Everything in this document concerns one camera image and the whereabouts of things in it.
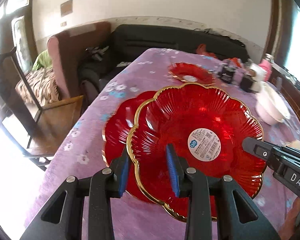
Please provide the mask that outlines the right hand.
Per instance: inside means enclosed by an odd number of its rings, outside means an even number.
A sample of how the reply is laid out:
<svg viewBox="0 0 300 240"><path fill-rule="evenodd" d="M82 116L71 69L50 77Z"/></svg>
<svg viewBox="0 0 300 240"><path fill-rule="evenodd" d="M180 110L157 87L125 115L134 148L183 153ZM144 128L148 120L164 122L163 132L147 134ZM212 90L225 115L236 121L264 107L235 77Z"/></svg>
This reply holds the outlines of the right hand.
<svg viewBox="0 0 300 240"><path fill-rule="evenodd" d="M295 231L295 223L298 214L300 213L300 197L297 197L291 210L287 213L284 224L279 229L279 236L282 240L290 239Z"/></svg>

